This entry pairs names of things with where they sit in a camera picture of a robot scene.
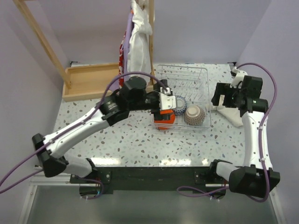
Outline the red blue patterned bowl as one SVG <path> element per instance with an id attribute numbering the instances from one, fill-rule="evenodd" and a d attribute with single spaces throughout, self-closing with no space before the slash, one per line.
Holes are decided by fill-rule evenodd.
<path id="1" fill-rule="evenodd" d="M 186 111 L 187 102 L 185 98 L 182 96 L 176 96 L 176 100 L 177 100 L 177 107 L 173 111 L 176 116 L 181 116 Z"/>

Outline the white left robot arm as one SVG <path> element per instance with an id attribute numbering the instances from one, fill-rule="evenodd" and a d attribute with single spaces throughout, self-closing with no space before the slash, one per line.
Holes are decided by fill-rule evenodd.
<path id="1" fill-rule="evenodd" d="M 96 166 L 90 158 L 67 159 L 65 153 L 73 146 L 127 119 L 131 111 L 150 110 L 153 114 L 160 114 L 177 107 L 177 99 L 166 80 L 158 80 L 151 92 L 146 92 L 146 86 L 142 77 L 131 77 L 123 87 L 103 96 L 94 108 L 65 128 L 46 136 L 34 135 L 32 141 L 44 175 L 54 177 L 66 173 L 88 177 L 96 172 Z"/>

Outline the white wire dish rack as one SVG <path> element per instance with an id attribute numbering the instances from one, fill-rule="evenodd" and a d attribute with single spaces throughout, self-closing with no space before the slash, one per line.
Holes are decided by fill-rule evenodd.
<path id="1" fill-rule="evenodd" d="M 156 77 L 167 80 L 173 94 L 185 98 L 187 107 L 197 105 L 205 111 L 206 115 L 200 126 L 186 124 L 184 114 L 176 116 L 174 124 L 167 130 L 195 133 L 210 127 L 211 115 L 209 108 L 206 107 L 209 101 L 209 80 L 206 68 L 159 64 Z"/>

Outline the orange plastic bowl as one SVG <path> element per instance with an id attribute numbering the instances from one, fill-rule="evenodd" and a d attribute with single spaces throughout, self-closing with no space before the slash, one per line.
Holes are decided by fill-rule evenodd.
<path id="1" fill-rule="evenodd" d="M 153 113 L 154 124 L 158 130 L 167 130 L 175 122 L 176 116 L 173 110 L 163 110 Z"/>

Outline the brown patterned ceramic bowl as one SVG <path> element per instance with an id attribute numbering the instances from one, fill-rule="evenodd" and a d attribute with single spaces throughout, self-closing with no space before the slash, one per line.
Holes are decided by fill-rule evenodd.
<path id="1" fill-rule="evenodd" d="M 184 112 L 184 121 L 190 126 L 200 126 L 203 123 L 205 116 L 205 111 L 201 107 L 191 105 L 187 107 Z"/>

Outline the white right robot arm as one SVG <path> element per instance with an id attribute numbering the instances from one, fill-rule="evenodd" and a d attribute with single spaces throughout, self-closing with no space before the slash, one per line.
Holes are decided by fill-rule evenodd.
<path id="1" fill-rule="evenodd" d="M 280 173 L 273 171 L 268 152 L 267 120 L 268 101 L 261 99 L 263 80 L 244 76 L 229 83 L 217 83 L 214 106 L 224 97 L 223 106 L 237 108 L 244 127 L 245 156 L 241 167 L 223 160 L 214 160 L 206 172 L 208 179 L 222 178 L 229 190 L 251 197 L 266 198 L 280 182 Z"/>

